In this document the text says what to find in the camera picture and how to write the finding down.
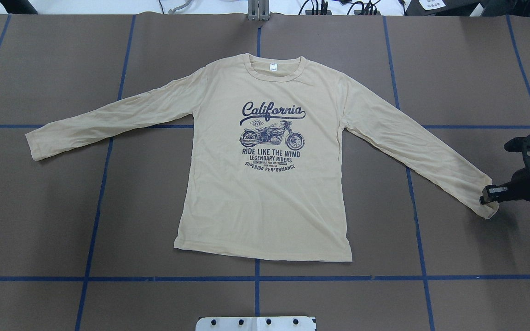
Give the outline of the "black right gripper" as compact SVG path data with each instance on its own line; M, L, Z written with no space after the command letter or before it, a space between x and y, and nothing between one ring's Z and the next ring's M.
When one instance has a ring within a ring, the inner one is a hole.
M500 193L500 188L507 190ZM530 202L530 171L527 168L516 171L511 180L500 185L500 187L496 185L485 186L479 198L481 205L517 200Z

